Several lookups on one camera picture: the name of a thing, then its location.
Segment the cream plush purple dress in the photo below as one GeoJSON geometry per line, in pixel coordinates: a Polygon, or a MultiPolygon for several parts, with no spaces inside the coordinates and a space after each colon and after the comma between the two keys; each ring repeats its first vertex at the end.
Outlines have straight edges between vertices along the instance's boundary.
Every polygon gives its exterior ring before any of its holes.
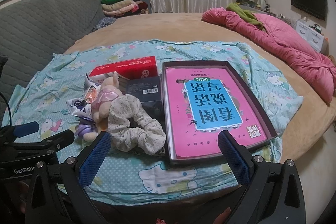
{"type": "Polygon", "coordinates": [[[75,135],[88,142],[94,141],[98,136],[95,122],[90,118],[79,118],[79,124],[75,127],[75,135]]]}

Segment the white floral scrunchie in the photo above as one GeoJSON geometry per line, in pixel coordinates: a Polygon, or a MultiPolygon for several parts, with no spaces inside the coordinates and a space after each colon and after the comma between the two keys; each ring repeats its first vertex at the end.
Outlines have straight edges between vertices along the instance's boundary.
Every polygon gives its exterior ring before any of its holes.
{"type": "Polygon", "coordinates": [[[108,115],[108,133],[114,146],[123,152],[135,147],[153,156],[166,142],[159,123],[144,110],[138,98],[126,94],[113,100],[108,115]]]}

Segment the beige bear pink dress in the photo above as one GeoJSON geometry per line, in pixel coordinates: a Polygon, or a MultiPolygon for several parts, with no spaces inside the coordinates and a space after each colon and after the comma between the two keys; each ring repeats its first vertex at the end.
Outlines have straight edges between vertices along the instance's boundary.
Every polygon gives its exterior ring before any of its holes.
{"type": "Polygon", "coordinates": [[[96,124],[108,118],[112,101],[122,96],[122,92],[119,89],[118,77],[119,74],[113,72],[111,76],[101,83],[100,91],[92,103],[92,118],[96,124]]]}

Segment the silver purple snack packet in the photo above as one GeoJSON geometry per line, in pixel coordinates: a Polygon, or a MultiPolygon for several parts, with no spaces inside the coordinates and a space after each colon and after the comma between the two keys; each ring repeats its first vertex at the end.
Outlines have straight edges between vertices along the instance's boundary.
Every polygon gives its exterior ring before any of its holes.
{"type": "Polygon", "coordinates": [[[80,98],[66,100],[66,105],[70,113],[78,118],[93,121],[92,104],[96,100],[100,91],[101,85],[92,81],[88,75],[85,75],[84,93],[80,98]]]}

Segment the dark blue small box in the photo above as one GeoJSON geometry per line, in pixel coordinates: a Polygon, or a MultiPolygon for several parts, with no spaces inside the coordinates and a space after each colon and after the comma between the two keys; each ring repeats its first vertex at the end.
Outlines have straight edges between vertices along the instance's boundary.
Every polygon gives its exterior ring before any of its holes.
{"type": "Polygon", "coordinates": [[[159,76],[129,80],[126,94],[137,97],[151,118],[159,122],[164,120],[161,78],[159,76]]]}

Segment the red white tissue box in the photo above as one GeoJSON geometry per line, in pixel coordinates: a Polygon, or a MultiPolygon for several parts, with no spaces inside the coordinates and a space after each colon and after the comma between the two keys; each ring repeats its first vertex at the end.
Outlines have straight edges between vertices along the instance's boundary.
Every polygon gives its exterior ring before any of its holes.
{"type": "Polygon", "coordinates": [[[106,78],[112,77],[113,73],[127,80],[155,77],[158,75],[156,58],[147,56],[100,65],[93,69],[88,77],[96,82],[103,82],[106,78]]]}

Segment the pink quilted duvet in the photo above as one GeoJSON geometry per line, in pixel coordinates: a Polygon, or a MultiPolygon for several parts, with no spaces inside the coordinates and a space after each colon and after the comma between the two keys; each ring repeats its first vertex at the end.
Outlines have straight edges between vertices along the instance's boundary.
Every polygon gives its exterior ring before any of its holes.
{"type": "Polygon", "coordinates": [[[335,93],[335,65],[327,56],[316,52],[309,43],[284,21],[268,14],[255,13],[265,30],[245,22],[238,14],[219,7],[202,14],[205,22],[224,26],[262,47],[284,61],[321,97],[330,103],[335,93]]]}

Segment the grey quilted headboard cover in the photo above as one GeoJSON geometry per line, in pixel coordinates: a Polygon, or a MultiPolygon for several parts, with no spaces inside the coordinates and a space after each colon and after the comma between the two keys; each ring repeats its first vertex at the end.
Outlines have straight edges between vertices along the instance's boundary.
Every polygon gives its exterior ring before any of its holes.
{"type": "Polygon", "coordinates": [[[22,0],[1,9],[1,118],[14,88],[25,87],[55,53],[88,35],[104,14],[101,0],[22,0]]]}

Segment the white drawer cabinet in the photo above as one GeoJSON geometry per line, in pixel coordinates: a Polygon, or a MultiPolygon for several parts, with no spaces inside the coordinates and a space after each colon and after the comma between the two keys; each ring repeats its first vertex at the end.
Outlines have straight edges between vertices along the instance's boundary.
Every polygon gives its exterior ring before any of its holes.
{"type": "Polygon", "coordinates": [[[327,49],[327,40],[325,37],[318,33],[316,30],[310,28],[308,25],[297,21],[294,24],[294,29],[297,33],[305,39],[310,46],[318,53],[325,53],[327,49]]]}

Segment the green garment on duvet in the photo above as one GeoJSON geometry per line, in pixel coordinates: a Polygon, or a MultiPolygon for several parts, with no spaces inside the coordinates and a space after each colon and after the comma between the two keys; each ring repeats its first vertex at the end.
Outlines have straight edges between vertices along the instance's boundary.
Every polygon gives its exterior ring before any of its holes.
{"type": "Polygon", "coordinates": [[[227,6],[227,10],[235,12],[245,22],[256,26],[259,30],[265,30],[263,24],[257,20],[256,16],[254,16],[251,11],[242,9],[237,3],[230,3],[227,6]]]}

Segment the stack of folded clothes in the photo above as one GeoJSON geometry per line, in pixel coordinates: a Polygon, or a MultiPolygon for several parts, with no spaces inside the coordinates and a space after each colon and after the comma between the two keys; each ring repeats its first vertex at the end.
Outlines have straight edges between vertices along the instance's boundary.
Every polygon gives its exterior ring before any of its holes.
{"type": "Polygon", "coordinates": [[[101,7],[105,16],[112,18],[152,13],[150,0],[101,0],[101,7]]]}

